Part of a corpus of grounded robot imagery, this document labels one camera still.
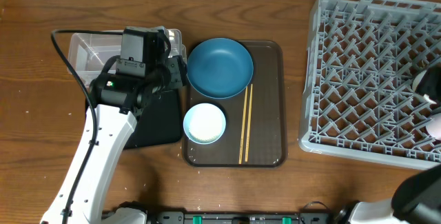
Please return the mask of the blue plate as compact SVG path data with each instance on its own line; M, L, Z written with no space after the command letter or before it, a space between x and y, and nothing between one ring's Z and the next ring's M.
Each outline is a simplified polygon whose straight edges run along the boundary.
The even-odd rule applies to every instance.
M251 82L254 61L249 50L233 39L213 38L198 44L187 61L187 78L200 94L228 99Z

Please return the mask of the white cup pink inside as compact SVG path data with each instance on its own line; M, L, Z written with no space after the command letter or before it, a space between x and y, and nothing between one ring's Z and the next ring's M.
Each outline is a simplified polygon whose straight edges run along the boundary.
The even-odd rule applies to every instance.
M435 140L441 139L441 114L431 116L431 121L426 126L427 134Z

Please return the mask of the light blue rice bowl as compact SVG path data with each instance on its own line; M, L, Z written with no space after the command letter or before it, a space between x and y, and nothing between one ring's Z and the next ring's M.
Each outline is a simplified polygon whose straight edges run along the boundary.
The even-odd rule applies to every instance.
M199 103L184 116L183 129L187 138L200 145L214 143L225 132L226 118L223 111L211 103Z

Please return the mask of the white cup green inside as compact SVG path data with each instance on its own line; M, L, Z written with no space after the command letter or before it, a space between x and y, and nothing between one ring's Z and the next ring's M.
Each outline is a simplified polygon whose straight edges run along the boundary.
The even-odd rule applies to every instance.
M427 70L423 70L419 74L417 74L411 84L411 88L415 94L417 94L418 96L421 96L427 103L436 104L436 102L434 100L430 99L430 97L427 94L419 93L417 91L418 86L421 84L423 77L426 73L427 73Z

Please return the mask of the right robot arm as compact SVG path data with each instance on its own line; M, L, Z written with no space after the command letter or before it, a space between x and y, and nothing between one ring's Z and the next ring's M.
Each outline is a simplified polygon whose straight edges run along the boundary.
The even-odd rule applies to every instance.
M440 66L415 76L412 90L430 104L440 104ZM405 180L391 199L359 202L341 223L440 224L440 164Z

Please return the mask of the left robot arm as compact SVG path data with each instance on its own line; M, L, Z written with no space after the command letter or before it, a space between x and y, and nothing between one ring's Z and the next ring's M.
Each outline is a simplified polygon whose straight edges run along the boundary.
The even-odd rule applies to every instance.
M187 83L187 59L175 55L151 65L113 56L90 83L85 126L68 173L42 223L145 223L147 213L124 203L103 218L105 197L125 147L179 141L178 89Z

